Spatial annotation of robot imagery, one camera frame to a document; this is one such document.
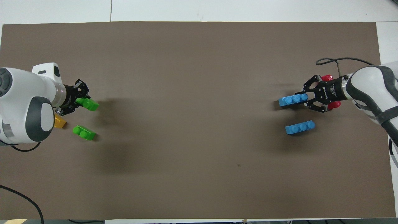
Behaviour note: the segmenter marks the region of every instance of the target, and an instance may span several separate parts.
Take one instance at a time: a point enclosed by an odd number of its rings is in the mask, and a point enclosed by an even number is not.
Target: red knob
[[[321,77],[322,81],[324,82],[329,82],[333,80],[333,76],[332,75],[324,75]]]
[[[331,102],[328,104],[328,110],[331,110],[333,108],[338,108],[338,107],[340,107],[340,105],[341,105],[340,101]]]

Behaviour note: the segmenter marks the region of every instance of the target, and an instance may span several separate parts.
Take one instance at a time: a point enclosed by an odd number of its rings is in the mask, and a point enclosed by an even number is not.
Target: green block stud
[[[93,140],[94,136],[96,135],[96,133],[93,132],[92,130],[79,125],[74,127],[72,131],[76,135],[79,135],[80,137],[86,140]]]
[[[90,111],[95,111],[99,106],[97,102],[87,98],[77,98],[76,103],[82,105],[84,108]]]

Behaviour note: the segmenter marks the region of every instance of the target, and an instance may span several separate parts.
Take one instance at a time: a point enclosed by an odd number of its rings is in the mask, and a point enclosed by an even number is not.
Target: white tile
[[[398,61],[398,22],[376,23],[380,62]]]
[[[111,0],[0,0],[3,24],[109,22]]]
[[[113,0],[112,21],[398,21],[391,0]]]

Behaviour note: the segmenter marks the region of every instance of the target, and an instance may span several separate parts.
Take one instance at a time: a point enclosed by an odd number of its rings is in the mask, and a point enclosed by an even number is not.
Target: blue block stud
[[[290,126],[286,126],[286,133],[291,135],[294,133],[298,133],[298,132],[303,132],[303,131],[307,131],[307,130],[311,130],[315,128],[315,123],[313,121],[306,121],[303,123],[299,123],[299,124],[293,124]]]
[[[303,93],[303,94],[296,94],[293,96],[285,96],[280,98],[278,101],[279,101],[279,106],[286,106],[290,104],[301,103],[306,100],[308,100],[308,95],[306,93]]]

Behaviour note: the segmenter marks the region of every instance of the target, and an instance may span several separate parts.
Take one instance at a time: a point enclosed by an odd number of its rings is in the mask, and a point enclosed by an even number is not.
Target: yellow block
[[[62,119],[61,116],[59,116],[58,114],[54,114],[54,127],[55,128],[63,128],[64,125],[66,124],[66,121],[64,119]]]

